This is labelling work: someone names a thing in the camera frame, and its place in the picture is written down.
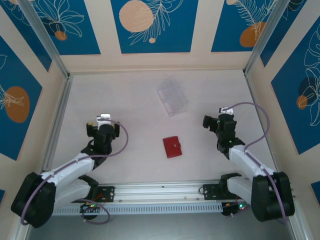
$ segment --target red card holder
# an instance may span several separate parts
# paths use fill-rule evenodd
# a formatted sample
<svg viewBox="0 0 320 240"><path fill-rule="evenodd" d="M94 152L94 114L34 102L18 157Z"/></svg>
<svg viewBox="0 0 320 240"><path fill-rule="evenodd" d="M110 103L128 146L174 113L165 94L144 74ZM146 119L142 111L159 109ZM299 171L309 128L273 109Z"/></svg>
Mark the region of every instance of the red card holder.
<svg viewBox="0 0 320 240"><path fill-rule="evenodd" d="M177 136L164 138L163 144L168 159L182 155L181 145Z"/></svg>

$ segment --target robotic arm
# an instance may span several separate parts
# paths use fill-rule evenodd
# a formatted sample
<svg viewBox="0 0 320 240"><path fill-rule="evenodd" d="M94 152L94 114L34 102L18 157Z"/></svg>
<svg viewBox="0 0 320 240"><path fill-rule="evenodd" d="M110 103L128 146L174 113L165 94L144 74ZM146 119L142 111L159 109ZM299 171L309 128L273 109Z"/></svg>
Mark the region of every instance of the robotic arm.
<svg viewBox="0 0 320 240"><path fill-rule="evenodd" d="M234 121L232 108L220 108L219 112L218 118L204 116L203 127L216 134L217 149L246 175L243 177L234 173L221 176L227 183L225 190L251 204L253 214L260 222L281 218L281 206L269 175L279 192L285 215L292 216L295 207L288 176L284 172L273 171L245 150L245 143L236 137L237 122Z"/></svg>
<svg viewBox="0 0 320 240"><path fill-rule="evenodd" d="M86 125L87 135L93 137L93 140L74 159L40 175L32 172L24 179L11 210L22 216L29 198L37 187L41 187L27 206L24 216L24 220L33 227L41 227L54 210L66 204L78 199L93 200L97 197L99 183L85 174L107 159L106 155L112 152L111 142L119 136L120 126L111 125L114 121L110 114L101 114L96 121L97 126L93 126L93 123Z"/></svg>

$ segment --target table surface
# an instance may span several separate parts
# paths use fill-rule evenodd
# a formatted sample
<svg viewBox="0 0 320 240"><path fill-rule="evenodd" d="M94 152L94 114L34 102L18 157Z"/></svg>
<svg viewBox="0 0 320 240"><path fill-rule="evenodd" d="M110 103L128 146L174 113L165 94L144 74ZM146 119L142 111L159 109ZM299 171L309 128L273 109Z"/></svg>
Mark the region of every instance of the table surface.
<svg viewBox="0 0 320 240"><path fill-rule="evenodd" d="M157 94L163 81L176 80L187 98L187 111L169 117ZM252 102L241 70L136 71L74 76L52 167L73 159L91 139L86 123L101 113L123 124L127 148L88 175L100 184L216 180L240 172L216 148L217 137L202 127L204 115L217 118L220 107ZM234 109L236 136L246 144L263 134L256 109ZM182 155L167 158L163 139L178 136ZM113 153L126 135L112 142ZM266 140L250 151L275 168Z"/></svg>

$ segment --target peach circle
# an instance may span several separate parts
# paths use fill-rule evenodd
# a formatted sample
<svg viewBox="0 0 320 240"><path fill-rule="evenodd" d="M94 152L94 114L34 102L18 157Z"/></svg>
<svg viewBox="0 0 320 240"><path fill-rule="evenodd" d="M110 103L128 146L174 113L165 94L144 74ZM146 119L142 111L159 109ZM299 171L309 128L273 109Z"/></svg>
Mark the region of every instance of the peach circle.
<svg viewBox="0 0 320 240"><path fill-rule="evenodd" d="M152 37L152 38L149 39L149 43L154 44L155 42L156 42L155 38Z"/></svg>
<svg viewBox="0 0 320 240"><path fill-rule="evenodd" d="M60 41L67 40L67 34L65 34L63 31L56 31L54 36Z"/></svg>
<svg viewBox="0 0 320 240"><path fill-rule="evenodd" d="M308 99L306 96L299 96L296 100L296 105L298 106L299 109L303 110L307 107L308 105Z"/></svg>
<svg viewBox="0 0 320 240"><path fill-rule="evenodd" d="M238 0L226 0L226 4L228 5L233 5L237 2Z"/></svg>
<svg viewBox="0 0 320 240"><path fill-rule="evenodd" d="M12 86L4 94L4 98L9 100L10 97L6 96L6 94L16 99L23 97L23 99L20 101L22 104L9 102L4 106L6 114L12 121L19 124L23 123L27 119L30 111L30 100L28 93L20 86Z"/></svg>
<svg viewBox="0 0 320 240"><path fill-rule="evenodd" d="M265 24L265 22L258 22L255 24L255 26L260 26L258 36L260 36L262 30L265 27ZM256 39L256 30L254 26L249 26L248 28L246 28L240 36L240 44L245 48L254 47L257 43L257 40L258 38Z"/></svg>
<svg viewBox="0 0 320 240"><path fill-rule="evenodd" d="M154 23L151 9L139 0L131 0L123 5L119 18L122 26L131 33L145 31Z"/></svg>

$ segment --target purple cable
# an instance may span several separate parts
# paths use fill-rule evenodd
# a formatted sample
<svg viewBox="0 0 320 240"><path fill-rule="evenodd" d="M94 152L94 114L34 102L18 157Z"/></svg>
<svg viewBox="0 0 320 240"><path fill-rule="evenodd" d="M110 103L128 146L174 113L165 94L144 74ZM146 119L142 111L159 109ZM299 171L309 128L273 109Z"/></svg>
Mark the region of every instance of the purple cable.
<svg viewBox="0 0 320 240"><path fill-rule="evenodd" d="M109 220L110 220L110 213L109 213L108 210L104 207L103 204L100 204L100 203L95 202L95 201L92 201L92 200L83 199L83 198L78 199L78 201L83 201L83 202L88 202L88 203L96 204L96 205L98 205L101 209L103 209L103 210L106 212L106 214L108 215L108 219L105 220L105 221L102 221L102 222L88 221L88 220L85 219L85 213L86 213L89 209L91 209L91 207L88 207L88 208L86 208L86 209L82 212L82 215L81 215L81 217L83 218L83 220L84 220L86 223L88 223L88 224L93 224L93 225L102 225L102 224L107 224L107 223L109 222Z"/></svg>
<svg viewBox="0 0 320 240"><path fill-rule="evenodd" d="M264 139L264 138L267 136L267 134L268 134L268 132L269 132L269 129L270 129L270 118L269 118L269 116L268 116L267 111L266 111L262 106L260 106L260 105L258 105L258 104L255 104L255 103L253 103L253 102L249 102L249 101L239 102L239 103L237 103L237 104L235 104L235 105L232 105L231 107L228 107L228 108L225 109L225 110L233 109L234 107L237 107L237 106L243 105L243 104L253 105L253 106L257 107L258 109L260 109L260 110L264 113L264 115L265 115L265 117L266 117L266 122L267 122L267 124L266 124L266 130L265 130L264 134L263 134L260 138L258 138L257 140L255 140L255 141L253 141L253 142L250 142L248 145L246 145L245 148L244 148L244 151L246 151L246 150L248 149L248 147L250 147L250 146L253 145L253 144L256 144L257 142L261 141L262 139Z"/></svg>
<svg viewBox="0 0 320 240"><path fill-rule="evenodd" d="M250 143L249 143L248 145L246 145L245 148L244 148L245 154L246 154L259 168L261 168L262 165L261 165L253 156L251 156L250 153L248 153L246 150L248 149L248 147L252 146L253 144L256 144L257 142L261 141L262 139L264 139L264 137L267 136L267 134L268 134L268 132L269 132L269 129L270 129L270 118L269 118L269 116L268 116L267 111L266 111L262 106L260 106L260 105L258 105L258 104L255 104L255 103L253 103L253 102L248 102L248 101L239 102L239 103L237 103L237 104L235 104L235 105L232 105L231 107L228 107L228 108L225 109L225 110L229 110L229 109L232 109L232 108L234 108L234 107L236 107L236 106L244 105L244 104L246 104L246 105L253 105L253 106L257 107L258 109L260 109L260 110L264 113L264 115L265 115L265 117L266 117L267 126L266 126L266 130L265 130L264 134L262 135L262 137L258 138L257 140L255 140L255 141L253 141L253 142L250 142ZM268 179L269 179L270 182L271 182L271 185L272 185L273 190L274 190L275 195L276 195L276 199L278 200L278 203L279 203L279 206L280 206L280 210L281 210L283 222L284 222L284 224L286 224L286 223L287 223L286 212L285 212L285 208L284 208L284 205L283 205L282 200L281 200L281 197L280 197L280 193L279 193L278 188L277 188L277 186L276 186L276 183L275 183L275 181L272 179L271 175L268 173L267 170L265 170L265 169L263 168L262 171L267 175Z"/></svg>
<svg viewBox="0 0 320 240"><path fill-rule="evenodd" d="M125 141L125 144L124 144L123 148L121 148L118 152L116 152L116 153L114 153L114 154L109 154L109 155L107 155L107 154L106 154L106 155L91 155L91 156L80 157L78 160L71 161L71 162L69 162L68 164L60 167L58 170L56 170L56 171L53 173L53 175L49 175L48 177L46 177L46 178L39 184L39 186L36 187L36 189L33 191L33 193L31 194L31 196L29 197L28 201L26 201L26 204L25 204L25 206L24 206L24 208L23 208L23 211L22 211L22 214L21 214L21 219L20 219L20 222L21 222L22 225L26 226L26 225L29 224L29 223L25 222L25 217L26 217L26 212L27 212L27 210L28 210L28 208L29 208L29 205L30 205L31 201L34 199L35 195L39 192L39 190L41 189L41 187L42 187L49 179L51 179L54 175L56 175L57 173L61 172L63 169L65 169L65 168L69 167L70 165L75 164L75 163L77 163L77 162L79 162L79 161L82 161L82 160L85 160L85 159L90 159L90 158L113 157L113 156L116 156L116 155L122 153L122 152L125 150L125 148L126 148L127 145L128 145L128 142L129 142L129 135L128 135L127 129L126 129L120 122L113 121L113 120L111 120L111 119L108 119L108 121L111 122L111 123L114 123L114 124L118 124L118 125L119 125L120 127L122 127L122 129L124 130L125 135L126 135L126 141Z"/></svg>
<svg viewBox="0 0 320 240"><path fill-rule="evenodd" d="M232 214L232 215L229 215L229 216L226 216L226 217L227 217L227 218L234 218L234 216L237 216L237 215L243 213L245 210L247 210L246 207L245 207L244 209L239 210L239 211L236 212L235 214Z"/></svg>

